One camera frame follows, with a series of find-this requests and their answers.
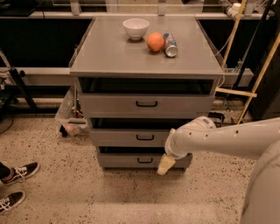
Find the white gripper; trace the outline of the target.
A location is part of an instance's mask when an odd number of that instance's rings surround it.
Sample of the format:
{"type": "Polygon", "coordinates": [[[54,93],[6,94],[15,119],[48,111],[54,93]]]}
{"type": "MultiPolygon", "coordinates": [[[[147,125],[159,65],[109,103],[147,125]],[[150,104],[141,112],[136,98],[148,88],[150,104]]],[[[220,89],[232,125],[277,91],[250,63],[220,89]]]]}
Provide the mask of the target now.
{"type": "Polygon", "coordinates": [[[176,163],[176,160],[184,158],[190,150],[187,149],[190,138],[195,136],[197,131],[215,130],[214,122],[206,117],[200,116],[192,121],[180,126],[177,129],[171,129],[164,145],[164,154],[159,162],[157,173],[165,175],[176,163]]]}

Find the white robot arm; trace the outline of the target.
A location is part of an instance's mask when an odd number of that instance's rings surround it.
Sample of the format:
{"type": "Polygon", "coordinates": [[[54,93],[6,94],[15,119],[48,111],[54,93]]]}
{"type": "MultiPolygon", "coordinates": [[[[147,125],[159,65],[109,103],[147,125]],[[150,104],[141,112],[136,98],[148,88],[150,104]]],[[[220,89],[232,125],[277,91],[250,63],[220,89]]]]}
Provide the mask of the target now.
{"type": "Polygon", "coordinates": [[[164,175],[191,152],[215,153],[256,161],[240,224],[280,224],[280,118],[218,128],[200,116],[171,129],[157,173],[164,175]]]}

